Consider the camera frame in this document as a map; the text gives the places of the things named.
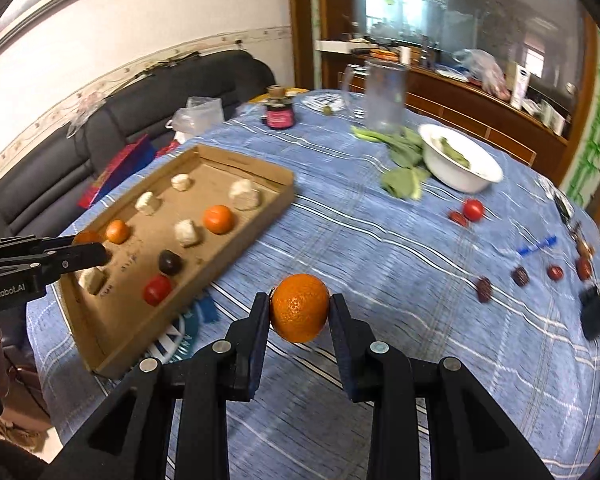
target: red tomato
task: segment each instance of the red tomato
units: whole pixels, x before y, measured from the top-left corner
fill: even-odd
[[[171,282],[166,276],[158,274],[144,286],[142,298],[151,306],[158,306],[171,292]]]
[[[468,198],[462,206],[462,214],[471,222],[477,222],[484,216],[484,206],[479,200]]]

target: plastic bag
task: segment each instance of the plastic bag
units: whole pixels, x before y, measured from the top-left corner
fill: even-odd
[[[220,99],[190,97],[187,99],[187,108],[177,110],[173,118],[167,122],[166,127],[172,128],[176,132],[173,138],[179,143],[183,143],[223,121],[224,115]]]
[[[454,53],[454,60],[465,67],[471,77],[482,81],[482,89],[498,99],[508,100],[510,92],[507,89],[502,69],[495,58],[483,50],[464,48]]]
[[[75,111],[74,118],[71,119],[69,129],[66,133],[66,138],[71,139],[76,132],[87,122],[87,119],[91,117],[105,102],[105,97],[102,92],[93,92],[83,97],[78,102],[78,107]]]

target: white wall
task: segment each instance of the white wall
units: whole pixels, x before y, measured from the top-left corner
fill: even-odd
[[[288,0],[78,0],[0,54],[0,151],[46,110],[93,79],[185,41],[290,25]],[[290,40],[252,53],[293,84]]]

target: green vegetable leaf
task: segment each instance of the green vegetable leaf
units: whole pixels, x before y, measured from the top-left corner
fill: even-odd
[[[359,128],[357,126],[351,127],[351,133],[360,140],[368,140],[369,142],[384,142],[379,136],[382,134],[378,134],[371,130],[367,130],[366,128]]]
[[[454,150],[451,147],[448,140],[446,140],[446,137],[442,137],[440,139],[440,145],[442,145],[442,153],[448,156],[448,158],[450,158],[454,162],[457,162],[458,164],[460,164],[460,166],[464,166],[468,170],[471,169],[471,164],[469,164],[469,161],[464,158],[462,153],[458,152],[457,150]]]
[[[422,154],[408,144],[390,146],[389,157],[401,168],[413,168],[422,160]]]
[[[412,173],[408,168],[387,171],[380,179],[380,186],[396,198],[408,198],[414,192]]]
[[[417,134],[410,128],[407,128],[406,126],[402,128],[402,136],[410,144],[414,144],[415,146],[419,146],[420,148],[422,148],[422,146],[424,145],[424,140],[422,140],[422,136],[420,134]]]
[[[431,173],[429,173],[429,170],[427,168],[424,168],[423,166],[418,166],[417,168],[413,168],[413,171],[415,171],[418,180],[421,182],[426,182],[429,177],[431,176]]]
[[[380,179],[380,186],[390,195],[396,198],[411,198],[420,200],[422,197],[422,186],[418,172],[411,168],[397,168],[387,171]]]

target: blue pen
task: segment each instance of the blue pen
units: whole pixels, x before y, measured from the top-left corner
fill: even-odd
[[[556,235],[549,236],[548,238],[545,238],[543,241],[538,242],[537,244],[518,249],[518,254],[520,256],[527,256],[528,254],[537,253],[540,249],[554,246],[557,241],[558,238]]]

